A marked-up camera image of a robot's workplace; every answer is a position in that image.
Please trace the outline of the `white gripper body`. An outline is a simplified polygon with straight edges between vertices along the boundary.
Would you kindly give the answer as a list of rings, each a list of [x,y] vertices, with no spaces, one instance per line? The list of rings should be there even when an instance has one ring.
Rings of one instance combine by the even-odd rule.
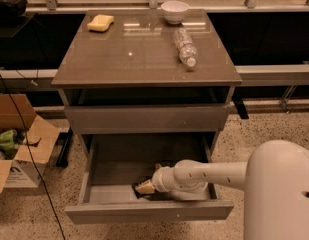
[[[174,169],[171,167],[160,167],[152,177],[152,184],[159,192],[170,192],[176,189]]]

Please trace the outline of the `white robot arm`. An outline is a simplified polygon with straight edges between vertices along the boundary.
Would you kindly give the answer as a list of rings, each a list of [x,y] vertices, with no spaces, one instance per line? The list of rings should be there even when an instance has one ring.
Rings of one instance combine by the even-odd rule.
[[[138,196],[193,192],[209,183],[244,192],[244,240],[309,240],[309,150],[304,147],[273,140],[246,162],[157,165],[133,190]]]

